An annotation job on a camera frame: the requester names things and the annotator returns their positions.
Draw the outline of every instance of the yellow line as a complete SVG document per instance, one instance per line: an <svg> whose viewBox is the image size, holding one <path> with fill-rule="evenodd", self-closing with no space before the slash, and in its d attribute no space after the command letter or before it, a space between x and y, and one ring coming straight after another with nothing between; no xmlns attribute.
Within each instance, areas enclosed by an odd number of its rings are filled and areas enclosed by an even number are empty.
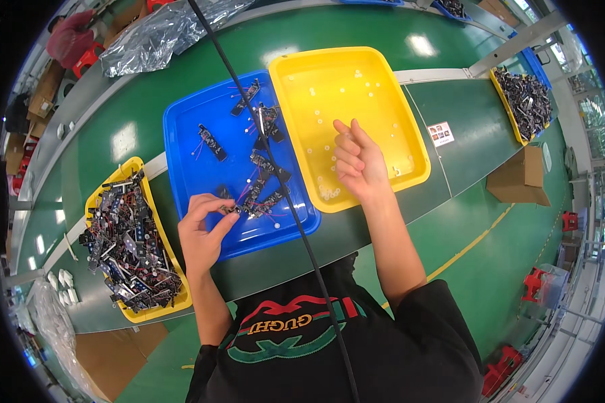
<svg viewBox="0 0 605 403"><path fill-rule="evenodd" d="M433 278L435 278L436 276L440 275L445 269L449 268L450 265L454 262L457 262L457 260L462 257L464 254L466 254L469 250L471 250L474 246L476 246L477 244L479 244L479 242L481 240L484 239L484 237L486 237L488 235L489 232L491 232L491 230L493 228L495 228L496 225L499 224L500 221L502 221L502 219L504 217L506 217L506 215L508 214L508 212L513 208L513 206L515 206L515 203L512 203L504 213L500 214L500 216L493 222L493 224L491 225L491 228L489 228L488 230L484 231L479 237L475 238L473 240L473 242L471 242L470 244L468 244L467 247L465 247L464 249L461 250L461 252L459 252L458 254L456 254L455 256L453 256L452 258L450 258L450 260L446 263L444 263L439 269L433 271L432 273L430 273L430 275L428 276L428 281L431 281Z"/></svg>

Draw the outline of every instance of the worker in red shirt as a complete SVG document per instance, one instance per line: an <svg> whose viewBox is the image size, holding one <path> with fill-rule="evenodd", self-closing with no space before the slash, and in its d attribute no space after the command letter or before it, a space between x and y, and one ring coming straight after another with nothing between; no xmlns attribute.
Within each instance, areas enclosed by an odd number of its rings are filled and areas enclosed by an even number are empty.
<svg viewBox="0 0 605 403"><path fill-rule="evenodd" d="M95 10L76 13L70 17L57 15L49 23L47 30L51 34L47 41L47 53L58 60L65 69L71 69L83 54L94 43L97 36L104 37L106 26L98 21L93 27L86 29Z"/></svg>

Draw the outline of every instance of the black t-shirt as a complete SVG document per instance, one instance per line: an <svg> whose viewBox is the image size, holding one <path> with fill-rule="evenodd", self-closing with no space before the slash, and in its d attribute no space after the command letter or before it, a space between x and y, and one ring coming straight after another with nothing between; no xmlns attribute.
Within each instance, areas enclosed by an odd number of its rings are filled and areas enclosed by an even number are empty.
<svg viewBox="0 0 605 403"><path fill-rule="evenodd" d="M323 278L360 400L477 402L479 353L446 282L410 292L393 320L343 263ZM219 348L200 349L186 402L352 402L335 338L314 273L242 299Z"/></svg>

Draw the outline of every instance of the red plastic stool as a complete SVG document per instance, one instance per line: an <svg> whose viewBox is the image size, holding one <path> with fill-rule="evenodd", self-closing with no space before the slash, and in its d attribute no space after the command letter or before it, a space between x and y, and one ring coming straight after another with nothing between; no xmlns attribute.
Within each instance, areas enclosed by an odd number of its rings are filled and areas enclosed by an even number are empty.
<svg viewBox="0 0 605 403"><path fill-rule="evenodd" d="M533 273L526 275L524 278L524 285L528 290L526 291L526 296L522 297L522 301L538 302L538 300L535 299L535 293L537 293L542 286L542 280L540 278L545 273L546 271L534 267Z"/></svg>
<svg viewBox="0 0 605 403"><path fill-rule="evenodd" d="M502 347L502 358L493 365L489 364L486 367L488 372L484 375L484 386L482 387L482 396L491 397L502 383L507 380L509 375L516 370L517 366L522 362L522 354L511 346Z"/></svg>
<svg viewBox="0 0 605 403"><path fill-rule="evenodd" d="M83 69L89 69L94 63L96 63L96 61L98 60L98 55L96 53L97 48L101 49L101 52L105 51L105 48L102 44L98 42L93 42L92 46L90 46L89 49L86 50L85 53L83 53L81 59L79 59L79 61L74 64L74 67L72 67L72 71L74 72L76 77L81 78L81 76L83 75L81 71Z"/></svg>
<svg viewBox="0 0 605 403"><path fill-rule="evenodd" d="M154 11L156 11L156 10L153 10L154 6L161 7L162 5L167 4L167 3L172 3L173 1L175 1L175 0L147 0L146 5L148 6L149 12L154 12Z"/></svg>
<svg viewBox="0 0 605 403"><path fill-rule="evenodd" d="M573 231L578 229L578 214L572 212L565 212L563 214L563 232Z"/></svg>

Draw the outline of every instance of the blue plastic tray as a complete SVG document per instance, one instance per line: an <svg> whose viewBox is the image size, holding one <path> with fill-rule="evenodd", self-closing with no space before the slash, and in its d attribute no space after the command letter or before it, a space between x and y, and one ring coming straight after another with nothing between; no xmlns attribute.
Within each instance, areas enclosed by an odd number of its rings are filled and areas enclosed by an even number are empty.
<svg viewBox="0 0 605 403"><path fill-rule="evenodd" d="M438 1L433 1L432 6L434 8L436 8L437 10L441 11L441 13L444 14L448 18L452 18L452 19L456 19L456 20L460 20L460 21L472 21L473 20L471 18L471 16L468 14L467 14L466 18L455 17L450 12L448 12L448 10L446 10L446 7L442 6Z"/></svg>
<svg viewBox="0 0 605 403"><path fill-rule="evenodd" d="M516 35L517 32L514 31L508 37L510 39ZM524 66L524 69L527 73L533 74L538 78L538 80L540 80L540 82L544 86L546 86L550 90L552 89L551 83L549 82L549 78L547 77L547 74L545 73L544 69L542 68L542 65L540 64L540 60L538 60L537 56L535 55L535 52L531 48L525 48L522 52L517 54L517 58L518 60L520 60L520 63Z"/></svg>
<svg viewBox="0 0 605 403"><path fill-rule="evenodd" d="M384 0L340 0L344 4L371 4L375 6L402 6L403 0L384 1Z"/></svg>
<svg viewBox="0 0 605 403"><path fill-rule="evenodd" d="M245 88L254 79L258 79L260 90L251 101L253 106L257 106L260 101L268 107L278 105L267 70L244 74L239 79ZM188 211L190 196L199 193L215 194L220 184L226 184L236 201L242 203L246 196L239 200L237 198L248 188L247 179L257 177L256 165L249 159L253 143L257 139L257 130L253 133L244 131L252 124L247 108L242 110L240 116L231 114L231 109L239 100L239 92L229 79L174 102L164 112L166 160L179 219ZM205 144L201 145L201 152L198 150L192 155L202 140L198 134L198 124L206 126L226 151L224 161L218 161ZM296 212L305 233L311 234L321 224L321 213L309 200L282 116L278 117L276 124L284 133L285 140L276 143L271 139L271 150L278 165L291 173L291 179L286 185L291 190L291 199L297 206ZM260 151L259 154L266 157L265 151ZM264 200L278 187L278 179L272 176L257 201ZM222 241L219 261L300 237L285 199L274 205L271 211L271 216L263 215L258 219L250 219L247 214L241 214L240 220ZM211 230L221 219L221 214L209 214L206 229ZM279 228L275 228L274 222L279 224Z"/></svg>

